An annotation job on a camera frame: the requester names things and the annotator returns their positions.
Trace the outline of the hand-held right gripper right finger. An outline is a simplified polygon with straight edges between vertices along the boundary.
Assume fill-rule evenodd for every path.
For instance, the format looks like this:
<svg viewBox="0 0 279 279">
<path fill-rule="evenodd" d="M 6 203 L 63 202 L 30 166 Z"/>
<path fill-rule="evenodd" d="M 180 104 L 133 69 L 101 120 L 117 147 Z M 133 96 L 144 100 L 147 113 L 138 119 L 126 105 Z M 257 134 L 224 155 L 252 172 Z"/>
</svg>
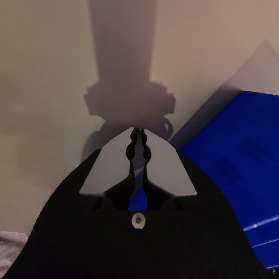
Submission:
<svg viewBox="0 0 279 279">
<path fill-rule="evenodd" d="M 168 141 L 144 129 L 142 144 L 145 180 L 150 187 L 174 198 L 197 195 L 176 149 Z"/>
</svg>

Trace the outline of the operator in white shirt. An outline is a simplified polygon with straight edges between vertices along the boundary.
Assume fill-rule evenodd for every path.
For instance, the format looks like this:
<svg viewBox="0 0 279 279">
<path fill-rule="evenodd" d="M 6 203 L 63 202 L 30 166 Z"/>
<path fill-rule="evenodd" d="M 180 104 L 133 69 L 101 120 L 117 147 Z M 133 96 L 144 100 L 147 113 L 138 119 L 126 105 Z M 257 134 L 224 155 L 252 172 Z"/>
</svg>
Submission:
<svg viewBox="0 0 279 279">
<path fill-rule="evenodd" d="M 0 231 L 0 278 L 9 270 L 28 238 L 26 233 Z"/>
</svg>

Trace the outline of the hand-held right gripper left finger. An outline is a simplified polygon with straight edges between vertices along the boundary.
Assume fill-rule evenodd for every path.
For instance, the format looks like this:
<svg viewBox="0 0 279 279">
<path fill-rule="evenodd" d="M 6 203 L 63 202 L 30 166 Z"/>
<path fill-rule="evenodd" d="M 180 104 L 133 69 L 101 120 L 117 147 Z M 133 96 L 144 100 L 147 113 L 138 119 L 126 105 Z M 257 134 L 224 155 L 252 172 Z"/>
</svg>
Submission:
<svg viewBox="0 0 279 279">
<path fill-rule="evenodd" d="M 130 127 L 101 149 L 79 194 L 104 197 L 108 190 L 134 176 L 133 158 L 137 142 L 137 129 Z"/>
</svg>

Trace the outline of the blue plastic bin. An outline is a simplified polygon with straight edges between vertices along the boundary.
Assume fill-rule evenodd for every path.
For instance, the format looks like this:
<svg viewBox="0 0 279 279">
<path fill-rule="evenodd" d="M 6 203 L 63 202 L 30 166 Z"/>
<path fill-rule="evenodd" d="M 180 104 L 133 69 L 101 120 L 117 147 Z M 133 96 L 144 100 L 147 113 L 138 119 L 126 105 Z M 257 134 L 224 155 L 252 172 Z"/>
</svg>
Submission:
<svg viewBox="0 0 279 279">
<path fill-rule="evenodd" d="M 144 184 L 141 278 L 270 278 L 254 249 L 277 255 L 278 96 L 243 92 L 177 151 L 197 195 Z"/>
</svg>

